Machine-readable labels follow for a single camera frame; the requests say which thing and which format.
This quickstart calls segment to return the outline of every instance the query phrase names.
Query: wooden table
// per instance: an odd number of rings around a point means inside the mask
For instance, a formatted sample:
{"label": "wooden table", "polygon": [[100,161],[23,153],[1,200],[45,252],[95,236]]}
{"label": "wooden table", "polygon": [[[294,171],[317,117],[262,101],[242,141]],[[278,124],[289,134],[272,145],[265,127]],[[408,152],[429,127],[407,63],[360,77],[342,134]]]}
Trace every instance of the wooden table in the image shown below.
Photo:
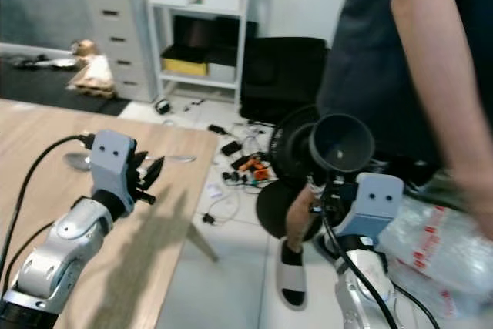
{"label": "wooden table", "polygon": [[[79,278],[55,327],[154,328],[187,235],[215,258],[191,224],[216,148],[212,133],[0,99],[0,235],[7,229],[22,180],[41,151],[64,136],[100,129],[135,138],[137,150],[149,150],[153,156],[194,155],[197,160],[165,165],[149,189],[157,202],[153,206],[139,202],[135,212],[116,222]],[[89,195],[89,173],[72,170],[63,162],[63,155],[73,151],[83,151],[78,142],[63,144],[35,171],[8,260],[40,226],[66,213],[79,196]],[[14,271],[44,237],[33,242]]]}

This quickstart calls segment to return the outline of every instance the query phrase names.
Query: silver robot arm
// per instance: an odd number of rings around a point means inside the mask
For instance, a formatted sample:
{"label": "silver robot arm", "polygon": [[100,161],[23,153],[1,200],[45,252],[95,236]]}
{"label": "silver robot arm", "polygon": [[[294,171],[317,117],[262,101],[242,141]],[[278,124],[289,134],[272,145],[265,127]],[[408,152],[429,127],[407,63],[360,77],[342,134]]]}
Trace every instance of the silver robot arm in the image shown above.
{"label": "silver robot arm", "polygon": [[[403,188],[402,180],[394,176],[360,173],[356,184],[346,184],[343,177],[336,176],[326,186],[320,205],[334,210],[344,201],[350,204],[346,216],[338,220],[338,225],[332,225],[334,233],[340,246],[379,293],[398,327],[402,325],[395,311],[394,286],[387,276],[384,258],[374,251],[374,245],[378,234],[397,216]],[[312,190],[315,195],[321,194],[314,186]],[[389,324],[370,291],[338,255],[328,235],[324,241],[337,271],[335,293],[343,312],[344,329],[388,329]]]}
{"label": "silver robot arm", "polygon": [[141,179],[138,168],[147,152],[135,154],[136,141],[110,130],[90,136],[90,198],[81,197],[60,217],[46,240],[25,260],[0,303],[0,328],[51,328],[62,313],[86,264],[100,250],[113,222],[133,211],[158,177],[164,159],[151,164]]}
{"label": "silver robot arm", "polygon": [[81,199],[53,224],[43,244],[29,254],[4,301],[61,314],[82,269],[98,253],[112,226],[104,205]]}

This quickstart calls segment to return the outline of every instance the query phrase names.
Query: plastic bag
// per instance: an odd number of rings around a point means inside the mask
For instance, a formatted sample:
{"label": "plastic bag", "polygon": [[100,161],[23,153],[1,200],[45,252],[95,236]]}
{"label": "plastic bag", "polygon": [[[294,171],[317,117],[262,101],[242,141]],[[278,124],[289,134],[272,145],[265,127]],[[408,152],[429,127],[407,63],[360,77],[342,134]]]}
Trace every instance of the plastic bag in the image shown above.
{"label": "plastic bag", "polygon": [[452,290],[493,291],[493,243],[469,215],[409,197],[379,236],[379,248]]}
{"label": "plastic bag", "polygon": [[479,313],[489,297],[450,290],[397,258],[389,259],[389,277],[415,296],[435,317],[458,319]]}

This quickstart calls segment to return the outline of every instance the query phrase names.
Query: black funnel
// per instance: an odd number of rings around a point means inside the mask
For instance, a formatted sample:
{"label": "black funnel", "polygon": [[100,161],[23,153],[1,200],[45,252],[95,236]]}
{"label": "black funnel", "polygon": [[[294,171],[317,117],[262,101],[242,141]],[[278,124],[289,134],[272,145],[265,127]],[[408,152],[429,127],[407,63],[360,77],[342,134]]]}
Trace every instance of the black funnel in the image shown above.
{"label": "black funnel", "polygon": [[310,135],[310,152],[326,171],[352,173],[368,164],[375,142],[367,126],[349,115],[322,118]]}

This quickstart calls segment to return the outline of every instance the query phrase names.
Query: slipper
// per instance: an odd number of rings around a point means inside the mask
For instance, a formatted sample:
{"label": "slipper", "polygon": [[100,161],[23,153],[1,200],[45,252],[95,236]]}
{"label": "slipper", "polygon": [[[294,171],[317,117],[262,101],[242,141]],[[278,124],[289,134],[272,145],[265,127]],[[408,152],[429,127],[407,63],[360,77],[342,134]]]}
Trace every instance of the slipper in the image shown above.
{"label": "slipper", "polygon": [[281,238],[276,261],[277,292],[284,304],[294,311],[307,306],[307,276],[302,253],[294,253],[287,248],[286,237]]}

